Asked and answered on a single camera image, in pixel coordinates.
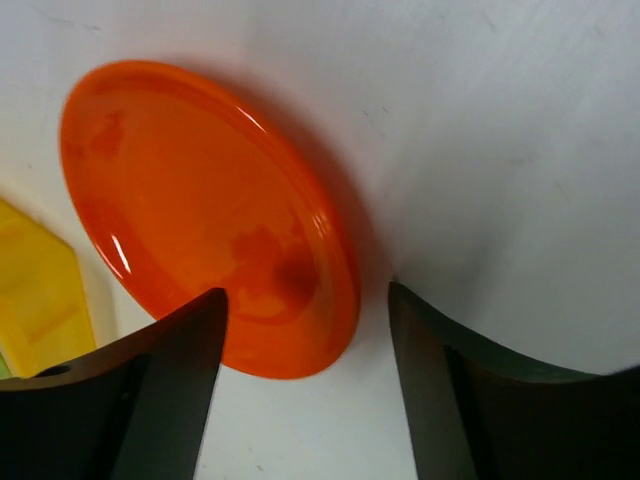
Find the orange plate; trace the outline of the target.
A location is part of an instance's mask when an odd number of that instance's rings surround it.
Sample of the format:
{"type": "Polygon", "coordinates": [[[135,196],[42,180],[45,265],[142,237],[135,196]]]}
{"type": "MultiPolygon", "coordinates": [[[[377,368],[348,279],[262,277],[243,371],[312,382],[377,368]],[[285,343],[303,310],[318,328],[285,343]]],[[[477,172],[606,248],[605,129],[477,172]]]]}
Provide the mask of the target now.
{"type": "Polygon", "coordinates": [[[221,288],[226,366],[293,380],[346,352],[352,242],[305,156],[238,95],[171,64],[108,63],[69,92],[59,152],[89,239],[153,318],[221,288]]]}

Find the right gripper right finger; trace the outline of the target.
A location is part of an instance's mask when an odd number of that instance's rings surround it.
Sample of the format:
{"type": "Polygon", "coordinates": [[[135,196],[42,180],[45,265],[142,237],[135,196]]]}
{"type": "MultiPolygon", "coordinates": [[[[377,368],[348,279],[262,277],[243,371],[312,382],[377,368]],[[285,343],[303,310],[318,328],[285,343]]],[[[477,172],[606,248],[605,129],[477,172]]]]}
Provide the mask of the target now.
{"type": "Polygon", "coordinates": [[[388,287],[389,325],[422,479],[635,479],[639,370],[542,362],[388,287]]]}

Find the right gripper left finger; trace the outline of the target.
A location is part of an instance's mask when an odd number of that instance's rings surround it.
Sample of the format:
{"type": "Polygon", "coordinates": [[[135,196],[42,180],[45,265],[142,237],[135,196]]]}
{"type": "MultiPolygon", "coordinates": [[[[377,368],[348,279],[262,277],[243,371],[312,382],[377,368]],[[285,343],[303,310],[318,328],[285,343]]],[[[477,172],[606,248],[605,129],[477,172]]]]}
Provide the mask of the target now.
{"type": "Polygon", "coordinates": [[[89,354],[3,380],[2,478],[194,478],[227,320],[214,288],[89,354]]]}

